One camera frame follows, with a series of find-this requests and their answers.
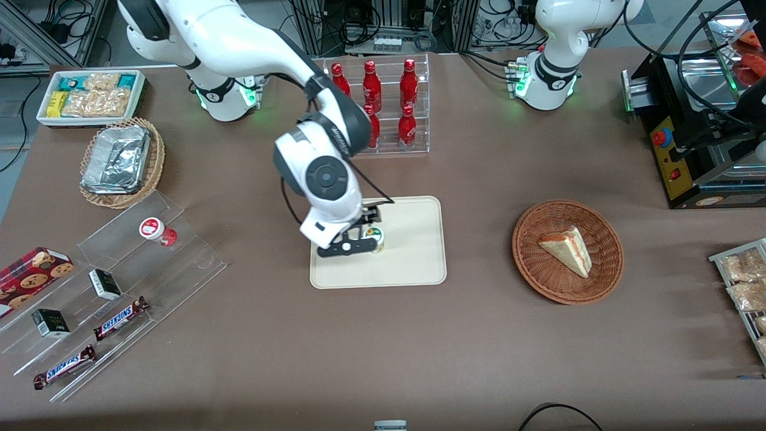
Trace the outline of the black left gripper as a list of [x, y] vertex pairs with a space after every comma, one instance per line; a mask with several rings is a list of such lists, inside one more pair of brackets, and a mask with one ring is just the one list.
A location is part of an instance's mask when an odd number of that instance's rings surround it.
[[[738, 100], [736, 107], [728, 112], [742, 123], [754, 126], [765, 126], [765, 77], [745, 90]], [[722, 149], [722, 137], [753, 137], [756, 132], [752, 128], [741, 125], [735, 120], [725, 119], [722, 115], [706, 112], [712, 135], [684, 136], [673, 135], [673, 148], [670, 149], [670, 160], [679, 163], [684, 158], [697, 152], [708, 156], [712, 163], [727, 163], [728, 153]]]

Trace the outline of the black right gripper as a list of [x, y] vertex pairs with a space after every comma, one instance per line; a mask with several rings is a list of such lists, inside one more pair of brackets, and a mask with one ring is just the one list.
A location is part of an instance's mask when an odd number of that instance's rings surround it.
[[348, 227], [347, 230], [338, 234], [335, 243], [326, 248], [318, 247], [317, 254], [320, 257], [352, 256], [366, 252], [376, 251], [378, 241], [374, 238], [362, 238], [362, 235], [373, 224], [381, 222], [381, 211], [378, 205], [364, 204], [360, 218]]

